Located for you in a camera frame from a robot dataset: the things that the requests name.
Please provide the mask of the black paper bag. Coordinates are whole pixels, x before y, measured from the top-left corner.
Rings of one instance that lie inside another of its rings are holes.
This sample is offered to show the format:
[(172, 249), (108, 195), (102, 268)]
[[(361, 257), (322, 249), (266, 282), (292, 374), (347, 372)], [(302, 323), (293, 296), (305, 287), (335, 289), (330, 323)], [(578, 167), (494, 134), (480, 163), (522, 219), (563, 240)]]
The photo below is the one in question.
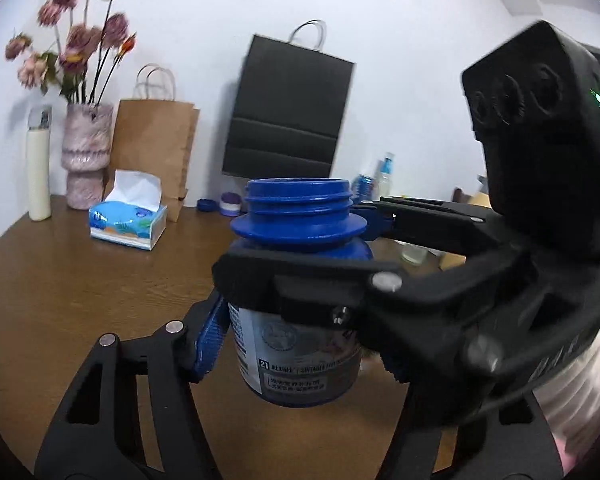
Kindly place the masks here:
[(327, 178), (354, 64), (322, 52), (326, 23), (309, 20), (311, 48), (253, 36), (237, 85), (222, 173), (246, 179)]

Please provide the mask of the brown paper bag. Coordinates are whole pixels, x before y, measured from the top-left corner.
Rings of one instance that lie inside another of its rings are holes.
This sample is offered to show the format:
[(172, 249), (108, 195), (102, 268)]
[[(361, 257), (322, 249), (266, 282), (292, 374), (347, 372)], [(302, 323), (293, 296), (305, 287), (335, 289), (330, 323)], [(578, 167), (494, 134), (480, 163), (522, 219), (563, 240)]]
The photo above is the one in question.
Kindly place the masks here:
[(155, 63), (140, 68), (132, 98), (118, 106), (106, 190), (114, 187), (117, 170), (152, 174), (161, 181), (168, 220), (178, 221), (198, 118), (198, 108), (176, 96), (170, 70)]

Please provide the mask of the blue soda can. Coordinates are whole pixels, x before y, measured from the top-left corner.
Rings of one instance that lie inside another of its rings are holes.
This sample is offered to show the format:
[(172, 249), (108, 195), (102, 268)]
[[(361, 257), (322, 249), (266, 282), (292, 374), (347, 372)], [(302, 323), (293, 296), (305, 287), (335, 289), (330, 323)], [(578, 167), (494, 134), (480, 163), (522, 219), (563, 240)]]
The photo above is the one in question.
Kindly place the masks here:
[(371, 202), (374, 199), (375, 180), (373, 177), (359, 174), (352, 182), (353, 203)]

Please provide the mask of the blue labelled plastic jar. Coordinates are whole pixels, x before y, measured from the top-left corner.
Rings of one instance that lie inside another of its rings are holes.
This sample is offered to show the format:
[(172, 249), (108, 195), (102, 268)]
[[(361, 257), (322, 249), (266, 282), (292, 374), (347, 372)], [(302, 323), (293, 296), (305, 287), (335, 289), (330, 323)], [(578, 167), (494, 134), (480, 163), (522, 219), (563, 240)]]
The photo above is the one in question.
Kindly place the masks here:
[[(366, 222), (351, 214), (348, 181), (329, 178), (252, 180), (248, 211), (232, 223), (237, 248), (300, 256), (370, 260), (361, 240)], [(320, 323), (314, 312), (327, 296), (317, 276), (276, 275), (271, 285), (248, 278), (258, 310), (232, 304), (236, 356), (242, 379), (260, 398), (287, 408), (335, 400), (354, 384), (361, 362), (355, 332), (343, 314)]]

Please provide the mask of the drinking glass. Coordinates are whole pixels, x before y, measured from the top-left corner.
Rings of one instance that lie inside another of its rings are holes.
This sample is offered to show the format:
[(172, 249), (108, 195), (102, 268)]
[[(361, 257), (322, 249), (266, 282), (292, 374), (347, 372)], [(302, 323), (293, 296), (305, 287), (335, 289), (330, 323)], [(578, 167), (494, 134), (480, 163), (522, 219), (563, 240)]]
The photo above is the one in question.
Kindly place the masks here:
[(427, 248), (411, 243), (404, 243), (401, 248), (401, 259), (411, 266), (421, 266), (428, 254)]

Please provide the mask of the pink ceramic vase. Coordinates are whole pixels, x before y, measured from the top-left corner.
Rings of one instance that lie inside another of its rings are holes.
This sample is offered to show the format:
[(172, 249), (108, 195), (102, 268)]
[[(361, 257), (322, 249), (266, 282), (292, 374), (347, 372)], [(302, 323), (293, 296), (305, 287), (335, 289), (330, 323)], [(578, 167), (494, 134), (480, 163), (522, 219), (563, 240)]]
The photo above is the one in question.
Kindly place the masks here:
[(60, 162), (68, 171), (66, 200), (72, 209), (89, 210), (102, 200), (113, 121), (111, 104), (68, 105)]

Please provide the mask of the blue tissue box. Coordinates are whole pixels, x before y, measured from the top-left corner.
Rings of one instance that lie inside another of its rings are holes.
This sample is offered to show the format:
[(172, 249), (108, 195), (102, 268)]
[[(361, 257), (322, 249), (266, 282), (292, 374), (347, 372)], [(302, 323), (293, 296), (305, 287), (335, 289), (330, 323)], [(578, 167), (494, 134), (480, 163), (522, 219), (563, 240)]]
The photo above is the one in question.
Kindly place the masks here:
[(111, 192), (88, 211), (91, 238), (150, 252), (166, 229), (161, 200), (158, 177), (117, 170)]

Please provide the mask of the blue jar lid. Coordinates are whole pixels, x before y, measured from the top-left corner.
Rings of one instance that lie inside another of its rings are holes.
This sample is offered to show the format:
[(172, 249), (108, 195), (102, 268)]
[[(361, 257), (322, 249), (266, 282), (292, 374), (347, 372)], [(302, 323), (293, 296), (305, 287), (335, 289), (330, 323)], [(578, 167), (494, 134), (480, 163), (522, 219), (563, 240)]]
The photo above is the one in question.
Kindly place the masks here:
[(196, 208), (201, 212), (213, 212), (218, 210), (219, 204), (216, 200), (201, 198), (200, 200), (197, 200)]

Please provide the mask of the clear drink bottle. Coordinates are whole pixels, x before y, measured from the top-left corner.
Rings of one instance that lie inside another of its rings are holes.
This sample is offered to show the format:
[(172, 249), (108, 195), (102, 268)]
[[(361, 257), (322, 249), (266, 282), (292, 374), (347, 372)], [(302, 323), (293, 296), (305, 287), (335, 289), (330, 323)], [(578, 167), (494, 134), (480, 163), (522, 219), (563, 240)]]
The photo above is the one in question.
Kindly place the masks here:
[(394, 155), (390, 152), (387, 152), (385, 157), (378, 162), (375, 174), (375, 200), (380, 200), (381, 197), (388, 197), (390, 195), (393, 159)]

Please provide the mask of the white thermos bottle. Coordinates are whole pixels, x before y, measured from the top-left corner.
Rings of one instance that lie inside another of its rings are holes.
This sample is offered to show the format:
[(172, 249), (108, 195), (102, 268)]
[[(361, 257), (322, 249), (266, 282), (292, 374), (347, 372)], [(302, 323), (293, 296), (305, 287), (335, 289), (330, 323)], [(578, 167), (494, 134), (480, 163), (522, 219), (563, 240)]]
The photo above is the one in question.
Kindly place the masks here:
[(50, 127), (49, 105), (30, 111), (26, 136), (26, 171), (28, 213), (32, 221), (43, 221), (52, 215), (50, 206)]

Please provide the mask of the dried pink roses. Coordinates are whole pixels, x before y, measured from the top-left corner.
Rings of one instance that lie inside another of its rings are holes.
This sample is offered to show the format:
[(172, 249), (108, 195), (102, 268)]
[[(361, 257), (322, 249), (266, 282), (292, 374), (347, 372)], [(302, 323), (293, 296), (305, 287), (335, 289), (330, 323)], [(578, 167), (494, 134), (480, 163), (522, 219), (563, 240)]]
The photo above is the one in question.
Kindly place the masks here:
[(53, 32), (50, 47), (18, 34), (5, 46), (8, 62), (22, 61), (19, 83), (45, 93), (57, 88), (69, 104), (99, 106), (114, 70), (136, 45), (136, 35), (114, 0), (46, 0), (36, 24)]

